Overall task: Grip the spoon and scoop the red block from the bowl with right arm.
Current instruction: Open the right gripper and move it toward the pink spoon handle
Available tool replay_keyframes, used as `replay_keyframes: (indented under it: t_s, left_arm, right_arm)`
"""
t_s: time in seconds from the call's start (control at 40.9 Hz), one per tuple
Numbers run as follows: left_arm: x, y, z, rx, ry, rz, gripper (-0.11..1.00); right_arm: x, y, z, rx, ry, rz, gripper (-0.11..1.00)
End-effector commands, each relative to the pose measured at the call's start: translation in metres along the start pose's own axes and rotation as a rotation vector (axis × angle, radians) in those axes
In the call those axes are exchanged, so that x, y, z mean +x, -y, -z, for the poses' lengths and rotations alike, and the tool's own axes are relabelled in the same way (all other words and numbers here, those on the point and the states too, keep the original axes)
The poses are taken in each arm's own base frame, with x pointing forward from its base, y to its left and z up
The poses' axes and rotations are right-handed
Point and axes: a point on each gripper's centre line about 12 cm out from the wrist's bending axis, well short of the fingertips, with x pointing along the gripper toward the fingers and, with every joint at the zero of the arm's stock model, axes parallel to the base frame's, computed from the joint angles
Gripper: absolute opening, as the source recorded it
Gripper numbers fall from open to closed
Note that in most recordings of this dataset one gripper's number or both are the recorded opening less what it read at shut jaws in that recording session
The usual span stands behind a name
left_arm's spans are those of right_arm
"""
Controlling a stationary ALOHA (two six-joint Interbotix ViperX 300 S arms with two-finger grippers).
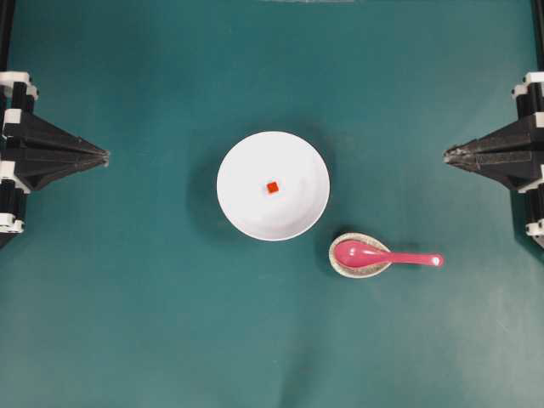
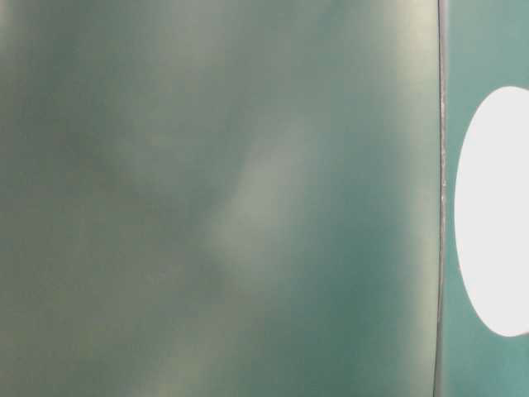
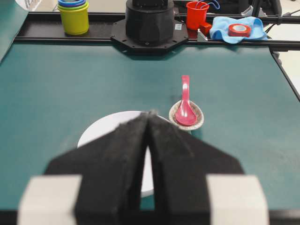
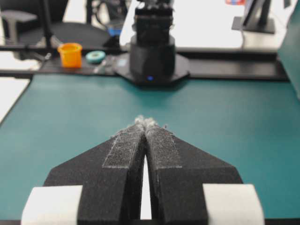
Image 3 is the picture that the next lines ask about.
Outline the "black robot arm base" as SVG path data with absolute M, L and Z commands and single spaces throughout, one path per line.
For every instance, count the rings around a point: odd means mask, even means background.
M 125 19 L 112 26 L 111 39 L 141 52 L 162 52 L 187 42 L 186 25 L 175 20 L 172 0 L 128 0 Z

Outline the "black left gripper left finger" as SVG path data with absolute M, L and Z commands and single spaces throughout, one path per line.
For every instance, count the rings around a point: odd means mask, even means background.
M 75 203 L 79 225 L 121 225 L 140 212 L 149 114 L 53 158 L 45 175 L 80 174 Z

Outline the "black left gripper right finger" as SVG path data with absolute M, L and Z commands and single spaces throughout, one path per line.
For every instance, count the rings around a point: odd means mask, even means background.
M 210 224 L 207 174 L 244 174 L 237 158 L 148 114 L 155 211 L 166 225 Z

